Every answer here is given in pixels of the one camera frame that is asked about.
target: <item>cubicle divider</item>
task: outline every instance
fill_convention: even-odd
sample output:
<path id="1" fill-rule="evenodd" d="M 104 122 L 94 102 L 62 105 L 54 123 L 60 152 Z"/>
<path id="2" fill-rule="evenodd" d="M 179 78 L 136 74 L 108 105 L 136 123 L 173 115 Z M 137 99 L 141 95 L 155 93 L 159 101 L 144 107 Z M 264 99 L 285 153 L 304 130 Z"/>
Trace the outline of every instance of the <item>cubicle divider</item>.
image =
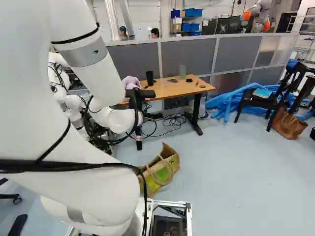
<path id="1" fill-rule="evenodd" d="M 217 89 L 210 96 L 235 90 L 249 83 L 277 84 L 298 34 L 249 33 L 172 37 L 107 44 L 121 78 L 145 80 L 177 76 L 179 66 L 199 75 Z"/>

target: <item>black cup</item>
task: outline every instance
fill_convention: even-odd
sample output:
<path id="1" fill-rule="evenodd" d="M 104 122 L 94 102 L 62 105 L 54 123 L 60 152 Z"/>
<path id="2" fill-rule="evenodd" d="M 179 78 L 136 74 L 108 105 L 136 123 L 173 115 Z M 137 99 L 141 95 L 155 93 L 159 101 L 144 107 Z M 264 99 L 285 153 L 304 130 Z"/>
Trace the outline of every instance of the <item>black cup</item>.
<path id="1" fill-rule="evenodd" d="M 147 71 L 146 72 L 146 76 L 147 76 L 147 81 L 148 81 L 148 86 L 153 86 L 153 71 Z"/>

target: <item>person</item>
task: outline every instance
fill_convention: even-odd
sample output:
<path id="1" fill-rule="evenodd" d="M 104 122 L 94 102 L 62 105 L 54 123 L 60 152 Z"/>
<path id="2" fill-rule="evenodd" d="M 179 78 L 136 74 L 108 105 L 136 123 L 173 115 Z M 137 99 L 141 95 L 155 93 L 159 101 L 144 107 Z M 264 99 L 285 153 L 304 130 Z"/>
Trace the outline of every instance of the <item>person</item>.
<path id="1" fill-rule="evenodd" d="M 121 26 L 119 28 L 120 31 L 120 37 L 122 38 L 122 41 L 127 41 L 128 40 L 128 35 L 127 35 L 127 29 L 125 26 Z"/>
<path id="2" fill-rule="evenodd" d="M 158 31 L 158 28 L 153 28 L 151 30 L 151 37 L 152 38 L 159 38 L 159 31 Z"/>

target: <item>wooden table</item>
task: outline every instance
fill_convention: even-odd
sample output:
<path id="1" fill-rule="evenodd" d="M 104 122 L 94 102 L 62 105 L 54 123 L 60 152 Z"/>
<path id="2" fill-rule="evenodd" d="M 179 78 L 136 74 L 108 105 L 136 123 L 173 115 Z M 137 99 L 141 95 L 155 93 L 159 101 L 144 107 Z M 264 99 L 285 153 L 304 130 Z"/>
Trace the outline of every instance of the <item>wooden table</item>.
<path id="1" fill-rule="evenodd" d="M 193 128 L 198 133 L 198 135 L 202 135 L 198 122 L 199 115 L 199 107 L 200 107 L 200 99 L 201 94 L 204 92 L 208 92 L 216 89 L 209 83 L 204 82 L 196 75 L 186 75 L 186 79 L 192 79 L 192 82 L 188 83 L 186 80 L 181 80 L 179 76 L 167 77 L 161 79 L 155 79 L 155 83 L 153 86 L 148 87 L 147 81 L 141 81 L 141 88 L 144 90 L 154 90 L 156 93 L 155 98 L 147 98 L 146 101 L 156 101 L 163 100 L 174 97 L 182 97 L 187 95 L 195 95 L 194 104 L 193 104 L 193 113 L 192 116 L 188 113 L 185 113 L 188 120 L 191 122 Z M 136 135 L 141 135 L 140 128 L 136 129 Z M 141 141 L 137 141 L 137 149 L 142 149 Z"/>

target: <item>green bag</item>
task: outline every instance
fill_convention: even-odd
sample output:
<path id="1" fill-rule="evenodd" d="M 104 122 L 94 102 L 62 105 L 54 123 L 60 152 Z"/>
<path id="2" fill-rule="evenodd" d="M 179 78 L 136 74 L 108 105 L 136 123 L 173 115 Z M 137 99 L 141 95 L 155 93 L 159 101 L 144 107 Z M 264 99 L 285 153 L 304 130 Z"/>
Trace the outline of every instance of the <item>green bag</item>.
<path id="1" fill-rule="evenodd" d="M 152 198 L 160 188 L 169 184 L 173 175 L 180 168 L 179 155 L 166 143 L 163 143 L 162 152 L 145 166 L 140 166 L 147 183 L 149 198 Z M 138 175 L 140 188 L 143 192 L 143 179 Z"/>

